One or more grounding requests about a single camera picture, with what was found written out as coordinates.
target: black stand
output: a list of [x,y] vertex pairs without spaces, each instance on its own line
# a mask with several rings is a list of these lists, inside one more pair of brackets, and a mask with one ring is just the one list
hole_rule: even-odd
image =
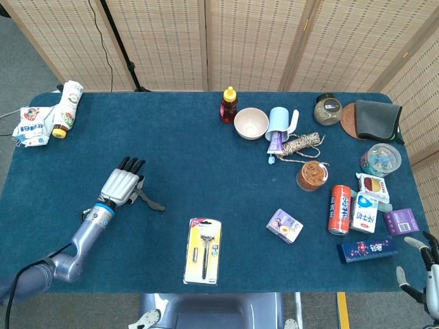
[[134,63],[130,61],[130,58],[128,57],[128,54],[126,53],[126,49],[125,49],[125,46],[123,45],[123,42],[122,42],[121,36],[119,34],[119,31],[117,31],[117,27],[116,27],[115,21],[112,19],[110,8],[108,8],[108,5],[107,5],[105,0],[101,0],[101,4],[102,4],[102,7],[104,8],[105,15],[107,16],[108,22],[110,23],[112,32],[115,34],[117,43],[119,44],[119,48],[122,51],[123,58],[125,58],[126,66],[128,67],[128,70],[131,73],[132,80],[134,81],[134,84],[136,85],[136,90],[135,91],[150,91],[150,90],[145,89],[144,87],[142,87],[140,85],[140,83],[139,83],[139,79],[137,79],[137,75],[134,72],[134,69],[136,67],[135,67]]

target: gray carpet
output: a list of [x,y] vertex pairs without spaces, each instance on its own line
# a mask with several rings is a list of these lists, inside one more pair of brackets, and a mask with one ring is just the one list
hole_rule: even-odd
[[[59,84],[14,22],[3,17],[0,45],[0,115],[26,106],[34,95]],[[18,122],[18,114],[0,119],[0,134],[12,132]],[[0,136],[0,191],[13,151],[11,138]],[[347,300],[351,329],[419,329],[431,323],[422,306],[402,293],[349,293]],[[285,295],[284,301],[286,315],[294,317],[292,295]],[[136,294],[46,293],[15,306],[11,328],[127,328],[137,320],[139,304]],[[334,293],[303,293],[302,309],[305,328],[337,328]],[[0,326],[4,315],[5,308],[0,308]]]

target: red can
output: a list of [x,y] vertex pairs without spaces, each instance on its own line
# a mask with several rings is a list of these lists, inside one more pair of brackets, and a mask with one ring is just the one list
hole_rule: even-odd
[[336,235],[349,232],[349,216],[351,214],[351,188],[335,185],[332,189],[329,207],[328,231]]

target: robotic hand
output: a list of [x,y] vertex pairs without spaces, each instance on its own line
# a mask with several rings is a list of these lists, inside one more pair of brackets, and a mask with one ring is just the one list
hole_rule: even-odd
[[423,293],[410,286],[405,279],[405,272],[400,266],[396,268],[396,279],[403,291],[414,298],[419,304],[424,305],[425,312],[434,320],[434,325],[437,325],[439,324],[439,241],[426,231],[423,234],[428,240],[431,249],[419,240],[408,236],[404,238],[404,241],[418,249],[423,257],[425,269],[427,270],[427,283]]
[[76,281],[84,271],[86,257],[94,242],[114,217],[116,207],[131,204],[141,196],[144,200],[146,198],[151,208],[163,211],[165,207],[149,200],[141,190],[145,178],[137,173],[144,163],[144,160],[137,162],[137,158],[130,160],[130,157],[126,157],[111,173],[96,204],[83,212],[85,218],[71,239],[71,244],[76,248],[75,256],[57,252],[20,272],[15,279],[0,278],[0,304],[5,304],[10,294],[17,302],[46,291],[53,278]]

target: white bottle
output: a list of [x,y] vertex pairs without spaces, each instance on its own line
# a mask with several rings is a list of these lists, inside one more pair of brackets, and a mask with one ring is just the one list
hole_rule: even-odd
[[52,136],[65,138],[67,131],[75,122],[76,108],[82,96],[84,88],[77,82],[69,80],[64,84],[60,103],[55,106],[54,130]]

